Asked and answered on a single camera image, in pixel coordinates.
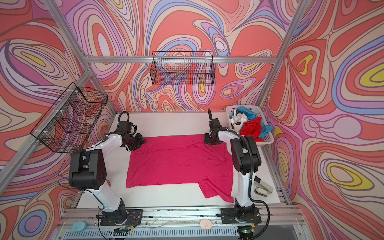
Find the magenta pink t shirt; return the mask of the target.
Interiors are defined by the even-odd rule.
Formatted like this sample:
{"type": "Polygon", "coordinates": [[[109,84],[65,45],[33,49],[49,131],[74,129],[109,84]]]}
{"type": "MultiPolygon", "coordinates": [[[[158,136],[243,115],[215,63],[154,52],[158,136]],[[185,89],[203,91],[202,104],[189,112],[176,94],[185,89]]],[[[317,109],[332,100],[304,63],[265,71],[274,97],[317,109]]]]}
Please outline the magenta pink t shirt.
{"type": "Polygon", "coordinates": [[[207,145],[204,135],[151,137],[131,153],[126,187],[196,183],[206,199],[231,203],[233,177],[226,144],[207,145]]]}

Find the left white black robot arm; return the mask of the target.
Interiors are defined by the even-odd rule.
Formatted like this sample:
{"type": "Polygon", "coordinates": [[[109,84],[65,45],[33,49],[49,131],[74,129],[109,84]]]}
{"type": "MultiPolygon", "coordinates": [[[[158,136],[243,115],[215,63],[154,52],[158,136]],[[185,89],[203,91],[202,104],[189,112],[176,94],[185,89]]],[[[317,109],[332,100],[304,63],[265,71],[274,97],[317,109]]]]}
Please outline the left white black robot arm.
{"type": "Polygon", "coordinates": [[[98,206],[96,219],[102,226],[129,226],[141,223],[139,211],[129,212],[124,200],[107,183],[105,158],[117,148],[138,150],[147,141],[130,122],[128,112],[119,114],[117,128],[97,144],[71,154],[69,184],[93,197],[98,206]]]}

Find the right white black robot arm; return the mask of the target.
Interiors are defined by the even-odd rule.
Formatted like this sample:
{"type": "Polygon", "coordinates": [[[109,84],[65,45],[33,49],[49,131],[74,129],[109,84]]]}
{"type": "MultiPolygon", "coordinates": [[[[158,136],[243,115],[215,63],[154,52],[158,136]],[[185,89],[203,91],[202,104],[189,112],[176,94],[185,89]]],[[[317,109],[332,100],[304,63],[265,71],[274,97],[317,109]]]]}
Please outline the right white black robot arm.
{"type": "Polygon", "coordinates": [[[208,115],[209,132],[204,135],[204,143],[212,146],[225,143],[238,176],[232,190],[235,201],[233,218],[240,223],[260,224],[261,217],[255,204],[264,205],[265,202],[252,197],[254,174],[262,163],[255,138],[224,128],[218,118],[213,118],[211,110],[208,110],[208,115]]]}

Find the white black t shirt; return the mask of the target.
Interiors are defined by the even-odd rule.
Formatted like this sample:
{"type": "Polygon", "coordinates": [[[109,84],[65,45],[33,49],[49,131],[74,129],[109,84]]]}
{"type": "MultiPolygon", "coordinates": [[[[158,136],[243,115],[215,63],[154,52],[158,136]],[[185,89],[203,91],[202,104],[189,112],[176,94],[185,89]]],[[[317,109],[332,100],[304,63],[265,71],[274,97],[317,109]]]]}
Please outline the white black t shirt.
{"type": "Polygon", "coordinates": [[[247,121],[247,115],[244,112],[235,109],[233,111],[232,117],[230,118],[230,127],[233,131],[239,133],[240,130],[243,128],[244,123],[247,121]]]}

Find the red t shirt in basket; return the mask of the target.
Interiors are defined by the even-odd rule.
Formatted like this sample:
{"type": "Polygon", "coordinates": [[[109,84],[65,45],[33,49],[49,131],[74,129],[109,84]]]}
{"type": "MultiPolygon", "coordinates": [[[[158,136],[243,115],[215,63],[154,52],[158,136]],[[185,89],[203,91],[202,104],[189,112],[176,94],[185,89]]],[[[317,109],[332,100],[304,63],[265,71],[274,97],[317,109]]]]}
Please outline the red t shirt in basket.
{"type": "Polygon", "coordinates": [[[256,142],[264,142],[264,139],[260,137],[263,129],[261,122],[261,117],[245,122],[243,128],[240,130],[240,134],[245,137],[252,136],[256,142]]]}

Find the teal t shirt in basket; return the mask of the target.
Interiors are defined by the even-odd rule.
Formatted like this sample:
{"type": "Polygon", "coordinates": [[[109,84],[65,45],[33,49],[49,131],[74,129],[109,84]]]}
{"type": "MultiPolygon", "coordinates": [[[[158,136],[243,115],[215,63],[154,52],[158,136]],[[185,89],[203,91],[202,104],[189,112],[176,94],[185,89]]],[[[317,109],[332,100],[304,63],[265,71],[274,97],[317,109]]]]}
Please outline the teal t shirt in basket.
{"type": "Polygon", "coordinates": [[[248,106],[248,107],[240,106],[240,107],[237,107],[236,109],[244,112],[248,117],[248,121],[251,121],[255,118],[261,117],[262,118],[261,124],[262,124],[263,129],[262,129],[262,133],[261,133],[260,137],[263,138],[264,141],[268,141],[267,140],[268,135],[272,131],[273,127],[265,124],[263,117],[262,117],[261,108],[257,107],[257,106],[248,106]]]}

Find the white plastic laundry basket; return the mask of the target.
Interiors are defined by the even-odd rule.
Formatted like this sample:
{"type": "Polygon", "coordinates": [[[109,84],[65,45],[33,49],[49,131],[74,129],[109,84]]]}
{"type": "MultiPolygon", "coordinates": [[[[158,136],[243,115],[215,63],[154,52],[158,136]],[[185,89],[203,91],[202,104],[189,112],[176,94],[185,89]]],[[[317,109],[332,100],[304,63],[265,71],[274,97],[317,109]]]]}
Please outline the white plastic laundry basket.
{"type": "Polygon", "coordinates": [[[269,145],[274,142],[273,127],[267,124],[265,116],[258,106],[233,105],[226,107],[227,122],[231,130],[243,136],[255,137],[257,145],[269,145]]]}

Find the grey stapler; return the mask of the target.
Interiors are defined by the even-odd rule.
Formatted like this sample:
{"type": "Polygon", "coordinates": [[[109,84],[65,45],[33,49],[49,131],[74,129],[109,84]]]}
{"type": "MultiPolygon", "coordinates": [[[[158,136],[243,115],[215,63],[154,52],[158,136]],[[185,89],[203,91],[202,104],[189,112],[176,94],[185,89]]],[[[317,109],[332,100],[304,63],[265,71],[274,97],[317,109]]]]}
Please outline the grey stapler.
{"type": "Polygon", "coordinates": [[[267,197],[268,195],[271,195],[274,191],[274,188],[271,187],[269,184],[262,181],[259,177],[254,177],[254,187],[255,187],[255,194],[267,197]]]}

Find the pink round disc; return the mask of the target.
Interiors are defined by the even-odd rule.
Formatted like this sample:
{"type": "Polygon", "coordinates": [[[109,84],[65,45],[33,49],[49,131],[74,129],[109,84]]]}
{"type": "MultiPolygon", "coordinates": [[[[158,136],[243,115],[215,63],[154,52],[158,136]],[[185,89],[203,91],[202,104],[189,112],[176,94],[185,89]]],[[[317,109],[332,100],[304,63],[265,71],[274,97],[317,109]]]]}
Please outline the pink round disc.
{"type": "Polygon", "coordinates": [[[200,227],[203,229],[203,230],[210,230],[212,227],[213,227],[213,223],[211,220],[208,220],[208,219],[202,219],[200,221],[200,227]]]}

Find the light blue round disc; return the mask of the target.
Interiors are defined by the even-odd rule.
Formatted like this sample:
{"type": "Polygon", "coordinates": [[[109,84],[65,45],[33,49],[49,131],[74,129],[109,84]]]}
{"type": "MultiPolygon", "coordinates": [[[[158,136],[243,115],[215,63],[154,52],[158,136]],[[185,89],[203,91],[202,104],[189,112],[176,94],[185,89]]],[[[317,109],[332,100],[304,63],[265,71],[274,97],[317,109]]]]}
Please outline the light blue round disc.
{"type": "Polygon", "coordinates": [[[83,221],[75,222],[72,225],[73,232],[82,232],[87,228],[87,223],[83,221]]]}

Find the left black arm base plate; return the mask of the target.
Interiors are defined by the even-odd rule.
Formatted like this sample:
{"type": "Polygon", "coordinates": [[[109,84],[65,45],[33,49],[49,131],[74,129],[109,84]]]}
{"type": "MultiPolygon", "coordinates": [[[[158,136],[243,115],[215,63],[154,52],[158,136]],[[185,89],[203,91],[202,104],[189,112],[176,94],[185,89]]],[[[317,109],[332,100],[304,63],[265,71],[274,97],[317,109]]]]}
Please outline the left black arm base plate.
{"type": "Polygon", "coordinates": [[[97,218],[101,226],[138,226],[141,224],[143,212],[143,209],[127,209],[125,213],[102,212],[97,218]]]}

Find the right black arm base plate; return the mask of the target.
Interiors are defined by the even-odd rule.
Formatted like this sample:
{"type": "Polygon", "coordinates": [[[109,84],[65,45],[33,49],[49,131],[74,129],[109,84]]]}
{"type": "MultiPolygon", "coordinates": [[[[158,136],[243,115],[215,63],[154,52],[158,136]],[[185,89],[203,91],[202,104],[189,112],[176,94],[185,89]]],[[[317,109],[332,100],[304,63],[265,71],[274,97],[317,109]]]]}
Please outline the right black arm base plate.
{"type": "Polygon", "coordinates": [[[220,217],[223,224],[255,224],[262,222],[258,208],[221,208],[220,217]]]}

